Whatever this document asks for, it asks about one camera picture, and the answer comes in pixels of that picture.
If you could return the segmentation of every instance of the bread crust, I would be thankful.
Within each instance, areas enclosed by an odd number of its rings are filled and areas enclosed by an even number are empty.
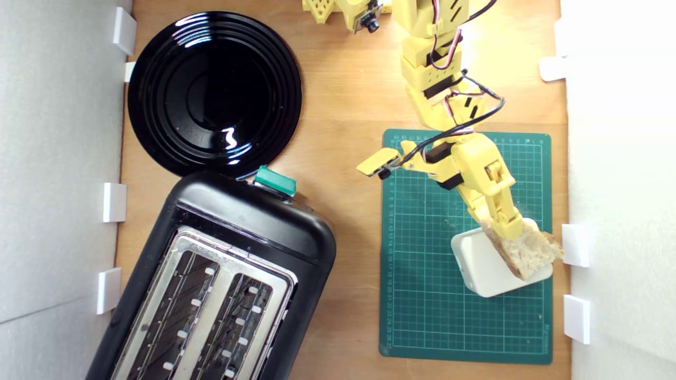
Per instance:
[[[512,259],[509,257],[507,252],[505,252],[503,246],[502,246],[502,238],[498,236],[498,234],[491,229],[491,224],[490,222],[487,221],[482,221],[481,222],[481,228],[483,229],[483,232],[486,234],[488,239],[491,241],[493,246],[495,247],[496,251],[500,254],[500,257],[502,258],[502,261],[507,264],[507,267],[509,270],[512,272],[514,276],[517,276],[518,278],[525,280],[523,278],[523,275],[521,274],[521,271],[516,267]]]
[[[527,276],[521,271],[521,269],[514,263],[510,255],[507,253],[507,251],[504,249],[504,243],[507,241],[505,239],[502,239],[496,232],[491,228],[491,220],[482,220],[481,222],[481,228],[483,229],[483,232],[486,234],[488,239],[491,241],[493,246],[495,247],[496,251],[498,251],[500,257],[502,260],[507,264],[507,267],[509,268],[510,272],[514,276],[516,276],[519,279],[522,279],[524,281],[527,280]],[[519,243],[522,243],[525,239],[525,235],[528,234],[537,234],[541,235],[544,237],[544,239],[550,244],[553,245],[552,249],[555,251],[554,254],[552,255],[554,259],[556,258],[562,258],[564,256],[563,249],[561,248],[561,245],[557,242],[557,240],[554,238],[554,236],[550,233],[540,231],[537,228],[537,225],[535,224],[534,221],[532,220],[524,220],[523,223],[523,228],[524,231],[522,231],[521,236],[519,236],[518,240]],[[532,247],[528,247],[525,244],[523,245],[523,251],[529,251],[532,250]]]

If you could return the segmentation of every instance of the wooden table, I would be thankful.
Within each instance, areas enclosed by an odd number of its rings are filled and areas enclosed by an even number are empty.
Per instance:
[[[472,0],[472,9],[484,1]],[[350,34],[341,15],[317,25],[300,0],[135,0],[136,52],[173,21],[199,11],[229,10],[270,25],[297,56],[304,104],[294,138],[270,167],[297,179],[337,239],[335,265],[295,362],[292,379],[570,379],[571,343],[563,335],[562,294],[569,273],[554,273],[554,362],[522,366],[384,358],[378,353],[380,196],[378,179],[355,166],[381,146],[387,128],[420,128],[400,75],[404,31],[381,17],[374,34]],[[557,1],[501,0],[464,29],[463,63],[473,78],[507,99],[483,130],[552,136],[554,231],[568,218],[565,87],[543,83],[540,57],[554,54]],[[127,221],[120,225],[117,266],[126,280],[177,177],[141,148],[124,125],[122,182]]]

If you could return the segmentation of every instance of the green cutting mat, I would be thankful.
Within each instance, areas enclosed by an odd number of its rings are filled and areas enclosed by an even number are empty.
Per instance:
[[[422,141],[433,130],[389,129],[385,147]],[[485,133],[516,184],[524,217],[552,230],[551,142],[548,135]],[[384,356],[549,364],[552,279],[494,298],[467,289],[451,238],[475,229],[458,192],[423,173],[394,170],[383,181],[380,351]]]

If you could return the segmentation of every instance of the white clip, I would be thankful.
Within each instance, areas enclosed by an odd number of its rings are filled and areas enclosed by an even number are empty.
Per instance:
[[[115,10],[115,29],[113,30],[113,43],[125,54],[134,55],[136,43],[136,20],[128,14],[124,8],[117,7]]]
[[[542,57],[538,62],[540,78],[545,82],[563,79],[568,75],[566,57],[570,49],[570,34],[566,25],[563,17],[554,23],[556,57]]]
[[[124,65],[124,82],[129,83],[131,80],[131,73],[134,71],[134,66],[136,66],[136,61],[134,62],[127,62]]]
[[[589,227],[581,224],[563,224],[561,240],[563,251],[566,252],[563,262],[589,268]]]
[[[112,310],[120,301],[122,269],[113,268],[99,272],[99,291],[97,294],[96,314],[101,315]]]
[[[106,182],[103,184],[103,222],[126,220],[126,185]]]
[[[563,333],[582,344],[591,337],[592,303],[570,294],[563,296]]]

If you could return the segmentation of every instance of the black toaster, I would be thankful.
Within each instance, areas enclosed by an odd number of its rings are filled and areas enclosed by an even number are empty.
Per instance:
[[[286,379],[335,249],[311,209],[272,187],[184,177],[87,379]]]

